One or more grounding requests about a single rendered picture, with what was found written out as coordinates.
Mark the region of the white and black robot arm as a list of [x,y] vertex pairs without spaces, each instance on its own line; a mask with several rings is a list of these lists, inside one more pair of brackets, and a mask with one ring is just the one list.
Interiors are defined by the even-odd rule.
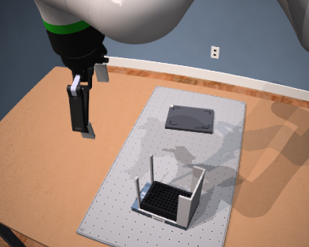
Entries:
[[[194,0],[34,1],[53,51],[62,57],[81,57],[96,50],[105,36],[134,45],[163,38]],[[309,52],[309,0],[277,1],[301,46]]]

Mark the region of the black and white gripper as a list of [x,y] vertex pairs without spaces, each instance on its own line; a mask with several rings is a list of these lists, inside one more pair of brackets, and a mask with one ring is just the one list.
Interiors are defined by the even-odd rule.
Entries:
[[[83,138],[95,139],[95,133],[89,121],[89,92],[92,88],[94,69],[98,82],[109,82],[106,64],[109,58],[104,57],[107,53],[102,43],[96,50],[81,57],[61,56],[63,64],[72,71],[74,81],[72,85],[67,85],[72,131],[80,132]],[[81,82],[88,82],[88,84],[79,86]]]

